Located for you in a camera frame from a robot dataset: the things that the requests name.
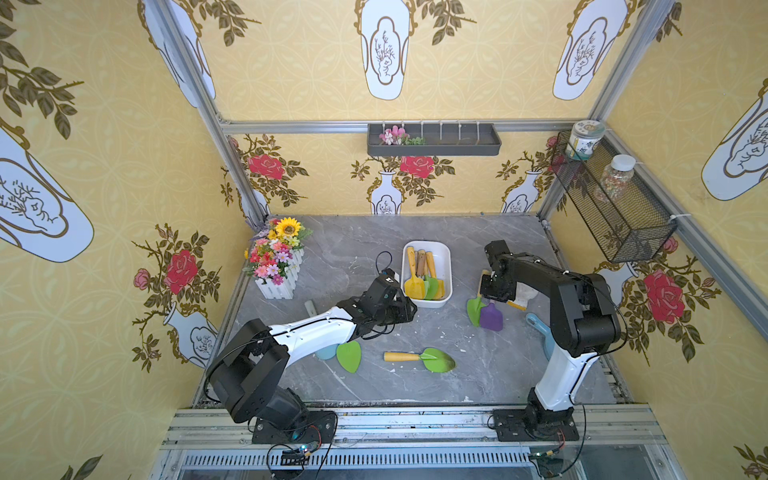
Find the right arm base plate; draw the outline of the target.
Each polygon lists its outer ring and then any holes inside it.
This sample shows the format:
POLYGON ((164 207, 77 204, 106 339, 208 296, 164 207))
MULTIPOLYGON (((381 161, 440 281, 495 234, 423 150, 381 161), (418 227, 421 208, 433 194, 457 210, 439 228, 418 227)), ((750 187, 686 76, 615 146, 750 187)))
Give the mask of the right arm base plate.
POLYGON ((496 409, 491 428, 500 442, 570 442, 580 439, 573 409, 536 411, 535 409, 496 409))

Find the yellow scoop with yellow handle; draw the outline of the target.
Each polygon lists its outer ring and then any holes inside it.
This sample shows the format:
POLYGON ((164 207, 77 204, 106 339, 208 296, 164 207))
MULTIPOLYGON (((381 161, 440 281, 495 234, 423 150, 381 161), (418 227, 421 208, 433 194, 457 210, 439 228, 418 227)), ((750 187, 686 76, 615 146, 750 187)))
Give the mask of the yellow scoop with yellow handle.
POLYGON ((410 277, 405 282, 405 293, 412 300, 423 300, 425 296, 424 280, 417 275, 417 257, 412 246, 406 248, 410 277))

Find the light green trowel wooden handle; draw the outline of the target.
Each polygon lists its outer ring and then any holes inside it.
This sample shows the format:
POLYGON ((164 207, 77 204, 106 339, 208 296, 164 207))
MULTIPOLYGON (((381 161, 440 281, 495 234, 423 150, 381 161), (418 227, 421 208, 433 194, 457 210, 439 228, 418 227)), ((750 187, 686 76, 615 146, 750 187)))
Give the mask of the light green trowel wooden handle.
POLYGON ((422 299, 427 300, 430 293, 430 280, 427 274, 427 255, 425 250, 419 250, 417 252, 417 268, 416 274, 422 280, 423 283, 423 295, 422 299))

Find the clear jar with white lid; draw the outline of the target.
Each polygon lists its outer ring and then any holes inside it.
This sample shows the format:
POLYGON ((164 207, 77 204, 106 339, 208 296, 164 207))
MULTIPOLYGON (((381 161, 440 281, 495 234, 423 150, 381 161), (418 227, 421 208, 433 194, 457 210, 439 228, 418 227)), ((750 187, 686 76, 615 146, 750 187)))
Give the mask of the clear jar with white lid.
POLYGON ((636 159, 631 155, 615 155, 601 175, 601 193, 610 200, 618 198, 633 178, 635 165, 636 159))

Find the white knitted work glove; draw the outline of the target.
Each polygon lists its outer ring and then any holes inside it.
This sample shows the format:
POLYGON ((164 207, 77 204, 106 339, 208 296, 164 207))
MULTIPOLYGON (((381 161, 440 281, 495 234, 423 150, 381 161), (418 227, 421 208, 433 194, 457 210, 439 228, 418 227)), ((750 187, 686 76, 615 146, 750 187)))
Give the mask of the white knitted work glove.
POLYGON ((539 292, 536 289, 523 282, 518 282, 515 290, 515 298, 508 300, 507 304, 521 311, 526 311, 529 302, 538 294, 539 292))

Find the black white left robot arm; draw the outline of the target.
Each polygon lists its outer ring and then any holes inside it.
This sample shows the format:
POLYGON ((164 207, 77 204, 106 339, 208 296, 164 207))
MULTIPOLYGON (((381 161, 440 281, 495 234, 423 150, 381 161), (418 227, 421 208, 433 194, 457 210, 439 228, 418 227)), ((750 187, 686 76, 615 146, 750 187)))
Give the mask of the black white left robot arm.
POLYGON ((409 323, 417 311, 395 272, 386 269, 362 295, 323 313, 271 326, 259 318, 248 321, 211 361, 205 384, 236 423, 258 418, 279 430, 301 428, 308 416, 305 404, 279 386, 286 368, 326 347, 409 323))

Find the artificial flowers in white fence pot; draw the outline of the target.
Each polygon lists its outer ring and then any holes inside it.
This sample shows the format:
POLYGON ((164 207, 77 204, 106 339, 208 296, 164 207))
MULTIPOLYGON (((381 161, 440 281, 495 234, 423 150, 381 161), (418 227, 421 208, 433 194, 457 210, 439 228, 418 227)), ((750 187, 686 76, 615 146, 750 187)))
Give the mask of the artificial flowers in white fence pot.
POLYGON ((244 274, 267 300, 292 299, 313 231, 296 218, 271 218, 245 251, 244 274))

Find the white plastic storage box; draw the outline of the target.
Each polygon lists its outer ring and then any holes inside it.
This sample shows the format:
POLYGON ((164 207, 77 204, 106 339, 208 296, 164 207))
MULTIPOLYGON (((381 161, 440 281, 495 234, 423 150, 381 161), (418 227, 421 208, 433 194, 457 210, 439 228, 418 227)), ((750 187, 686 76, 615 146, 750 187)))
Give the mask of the white plastic storage box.
POLYGON ((437 241, 415 240, 403 248, 400 284, 417 307, 442 308, 453 293, 451 253, 437 241))

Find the dark grey wall shelf tray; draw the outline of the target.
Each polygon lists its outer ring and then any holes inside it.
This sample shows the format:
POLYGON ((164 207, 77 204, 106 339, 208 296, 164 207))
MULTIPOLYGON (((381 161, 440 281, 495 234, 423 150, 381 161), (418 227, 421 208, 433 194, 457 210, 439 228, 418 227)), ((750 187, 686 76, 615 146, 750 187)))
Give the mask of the dark grey wall shelf tray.
POLYGON ((493 123, 478 121, 382 122, 367 125, 367 153, 376 157, 497 156, 502 140, 493 123), (383 145, 379 135, 385 128, 403 126, 424 145, 383 145))

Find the jar with patterned label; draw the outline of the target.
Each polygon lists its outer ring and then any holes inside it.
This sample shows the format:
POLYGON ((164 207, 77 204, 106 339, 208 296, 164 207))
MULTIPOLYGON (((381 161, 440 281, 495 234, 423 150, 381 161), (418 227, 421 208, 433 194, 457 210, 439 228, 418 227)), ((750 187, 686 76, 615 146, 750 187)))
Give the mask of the jar with patterned label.
POLYGON ((566 156, 578 161, 590 159, 605 132, 606 127, 601 121, 586 119, 576 122, 566 144, 566 156))

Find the green leaf shovel yellow handle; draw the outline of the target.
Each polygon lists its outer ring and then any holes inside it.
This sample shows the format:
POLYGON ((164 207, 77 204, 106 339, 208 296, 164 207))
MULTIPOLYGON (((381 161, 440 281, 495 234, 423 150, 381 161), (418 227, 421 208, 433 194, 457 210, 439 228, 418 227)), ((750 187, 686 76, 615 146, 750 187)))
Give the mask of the green leaf shovel yellow handle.
POLYGON ((427 274, 428 279, 430 280, 430 293, 428 294, 428 301, 432 301, 433 296, 435 295, 435 292, 437 290, 437 276, 436 276, 436 269, 435 269, 435 263, 434 263, 434 256, 433 253, 430 251, 426 252, 427 255, 427 274))

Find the yellow square shovel yellow handle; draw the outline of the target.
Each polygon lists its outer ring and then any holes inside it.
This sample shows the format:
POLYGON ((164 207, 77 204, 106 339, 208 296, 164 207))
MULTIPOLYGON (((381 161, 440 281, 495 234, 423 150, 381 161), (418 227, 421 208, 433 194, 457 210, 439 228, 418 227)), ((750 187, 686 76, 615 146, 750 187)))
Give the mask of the yellow square shovel yellow handle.
POLYGON ((437 290, 435 292, 435 295, 433 296, 433 299, 435 301, 442 300, 445 297, 445 282, 443 279, 437 278, 437 290))

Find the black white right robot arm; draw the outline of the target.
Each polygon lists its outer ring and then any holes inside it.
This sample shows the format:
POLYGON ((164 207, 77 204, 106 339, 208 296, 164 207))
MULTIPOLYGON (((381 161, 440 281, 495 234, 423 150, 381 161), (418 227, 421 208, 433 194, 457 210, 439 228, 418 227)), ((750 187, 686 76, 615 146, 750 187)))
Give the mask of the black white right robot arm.
POLYGON ((573 397, 602 355, 618 342, 621 327, 605 279, 553 266, 529 253, 513 253, 503 240, 484 247, 491 273, 480 294, 498 302, 517 297, 525 285, 549 299, 549 327, 555 343, 541 380, 529 394, 529 424, 564 422, 573 413, 573 397))

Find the small pink flowers on shelf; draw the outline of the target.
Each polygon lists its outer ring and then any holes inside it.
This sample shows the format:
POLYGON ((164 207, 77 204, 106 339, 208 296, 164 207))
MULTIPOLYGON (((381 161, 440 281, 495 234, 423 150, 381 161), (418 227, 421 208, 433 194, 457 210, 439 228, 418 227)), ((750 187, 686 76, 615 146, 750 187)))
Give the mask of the small pink flowers on shelf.
POLYGON ((416 146, 424 145, 426 143, 423 137, 412 136, 403 126, 397 125, 393 125, 390 128, 385 128, 379 135, 379 139, 383 145, 416 146))

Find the light blue shovel pale handle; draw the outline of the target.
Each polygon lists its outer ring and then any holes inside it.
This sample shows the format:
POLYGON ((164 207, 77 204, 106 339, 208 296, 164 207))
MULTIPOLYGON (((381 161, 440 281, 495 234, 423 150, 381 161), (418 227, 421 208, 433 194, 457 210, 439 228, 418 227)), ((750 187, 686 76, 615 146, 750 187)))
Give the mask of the light blue shovel pale handle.
MULTIPOLYGON (((316 316, 318 314, 315 304, 312 300, 307 300, 305 303, 305 309, 309 316, 316 316)), ((328 361, 336 356, 338 344, 329 345, 323 349, 320 349, 314 353, 314 356, 322 361, 328 361)))

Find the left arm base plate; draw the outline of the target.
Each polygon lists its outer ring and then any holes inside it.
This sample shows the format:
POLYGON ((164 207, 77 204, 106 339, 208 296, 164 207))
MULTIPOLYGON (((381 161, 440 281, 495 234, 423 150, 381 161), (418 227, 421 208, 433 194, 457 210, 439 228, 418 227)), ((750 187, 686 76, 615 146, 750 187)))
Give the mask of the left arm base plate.
POLYGON ((308 411, 290 426, 276 426, 257 418, 252 432, 252 444, 299 444, 317 442, 329 444, 335 437, 338 415, 332 410, 308 411))

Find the purple shovel pink handle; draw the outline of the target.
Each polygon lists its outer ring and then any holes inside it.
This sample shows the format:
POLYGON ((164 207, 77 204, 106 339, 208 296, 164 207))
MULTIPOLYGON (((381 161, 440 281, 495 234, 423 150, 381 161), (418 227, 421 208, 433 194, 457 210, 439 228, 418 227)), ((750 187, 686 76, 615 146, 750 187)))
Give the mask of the purple shovel pink handle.
POLYGON ((490 303, 480 310, 479 325, 487 330, 499 332, 503 329, 504 315, 494 303, 490 303))

